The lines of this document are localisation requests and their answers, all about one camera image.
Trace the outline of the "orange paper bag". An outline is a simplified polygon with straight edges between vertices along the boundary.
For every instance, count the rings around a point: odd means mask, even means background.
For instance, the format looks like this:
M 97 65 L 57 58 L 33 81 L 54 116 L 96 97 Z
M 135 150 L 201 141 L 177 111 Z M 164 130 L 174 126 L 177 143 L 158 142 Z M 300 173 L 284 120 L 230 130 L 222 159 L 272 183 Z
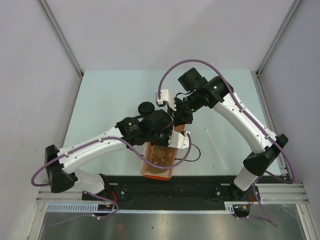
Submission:
M 175 163 L 179 163 L 182 159 L 182 157 L 177 157 L 178 151 L 178 148 L 152 145 L 148 142 L 142 155 L 146 160 L 158 167 L 171 167 Z M 142 161 L 140 174 L 145 178 L 168 181 L 172 178 L 173 168 L 157 168 L 145 161 Z

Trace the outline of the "brown pulp cup carrier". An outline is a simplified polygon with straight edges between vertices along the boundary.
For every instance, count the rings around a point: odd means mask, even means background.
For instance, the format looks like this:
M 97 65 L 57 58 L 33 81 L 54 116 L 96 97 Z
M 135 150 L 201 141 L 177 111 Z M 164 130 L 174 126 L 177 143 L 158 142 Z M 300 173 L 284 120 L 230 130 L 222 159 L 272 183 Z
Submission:
M 174 164 L 177 151 L 176 148 L 166 146 L 151 146 L 148 161 L 159 167 L 169 167 Z

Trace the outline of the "black plastic cup lid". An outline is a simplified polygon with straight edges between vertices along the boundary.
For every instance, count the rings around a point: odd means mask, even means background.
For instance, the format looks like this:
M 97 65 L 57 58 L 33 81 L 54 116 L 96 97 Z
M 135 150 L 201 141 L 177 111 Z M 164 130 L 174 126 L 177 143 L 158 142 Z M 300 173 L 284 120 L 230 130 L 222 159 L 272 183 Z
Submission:
M 155 106 L 152 102 L 144 101 L 139 104 L 138 113 L 142 116 L 150 115 L 155 111 Z

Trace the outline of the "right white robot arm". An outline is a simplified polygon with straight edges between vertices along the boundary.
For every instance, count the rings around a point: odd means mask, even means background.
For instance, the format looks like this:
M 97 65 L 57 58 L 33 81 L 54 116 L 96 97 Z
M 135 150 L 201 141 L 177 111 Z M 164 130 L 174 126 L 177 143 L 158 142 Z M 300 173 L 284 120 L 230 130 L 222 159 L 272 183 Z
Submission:
M 277 135 L 247 110 L 230 85 L 220 76 L 210 81 L 193 67 L 178 78 L 190 94 L 184 99 L 175 98 L 172 112 L 175 126 L 191 124 L 193 114 L 202 107 L 213 109 L 224 117 L 248 143 L 251 153 L 230 188 L 231 196 L 242 201 L 249 194 L 251 185 L 262 176 L 288 143 L 285 134 Z

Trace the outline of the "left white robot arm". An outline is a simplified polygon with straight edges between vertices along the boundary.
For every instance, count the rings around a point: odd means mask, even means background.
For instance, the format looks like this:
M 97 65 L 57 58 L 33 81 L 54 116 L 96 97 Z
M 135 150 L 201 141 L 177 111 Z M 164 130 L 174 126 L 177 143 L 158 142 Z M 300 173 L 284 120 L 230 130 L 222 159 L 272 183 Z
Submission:
M 129 146 L 167 144 L 172 131 L 170 115 L 164 110 L 155 110 L 147 115 L 126 117 L 99 136 L 71 147 L 57 148 L 52 144 L 45 149 L 50 190 L 56 194 L 78 189 L 105 200 L 111 193 L 106 177 L 82 171 L 80 167 L 103 154 Z

